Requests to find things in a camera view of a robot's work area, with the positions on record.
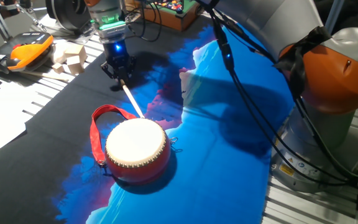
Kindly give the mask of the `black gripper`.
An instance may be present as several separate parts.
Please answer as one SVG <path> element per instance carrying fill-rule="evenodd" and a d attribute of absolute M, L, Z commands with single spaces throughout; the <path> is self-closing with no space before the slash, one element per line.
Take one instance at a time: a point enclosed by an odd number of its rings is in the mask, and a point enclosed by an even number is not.
<path fill-rule="evenodd" d="M 106 61 L 100 65 L 102 71 L 113 80 L 128 82 L 135 69 L 136 57 L 130 57 L 125 40 L 103 44 Z M 121 78 L 113 68 L 122 68 Z"/>

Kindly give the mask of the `bare person hand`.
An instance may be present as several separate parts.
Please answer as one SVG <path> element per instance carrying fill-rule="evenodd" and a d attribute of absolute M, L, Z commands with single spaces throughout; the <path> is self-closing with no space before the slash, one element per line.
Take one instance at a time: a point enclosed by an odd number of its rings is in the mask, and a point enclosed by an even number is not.
<path fill-rule="evenodd" d="M 4 19 L 20 13 L 15 0 L 0 0 L 0 14 Z"/>

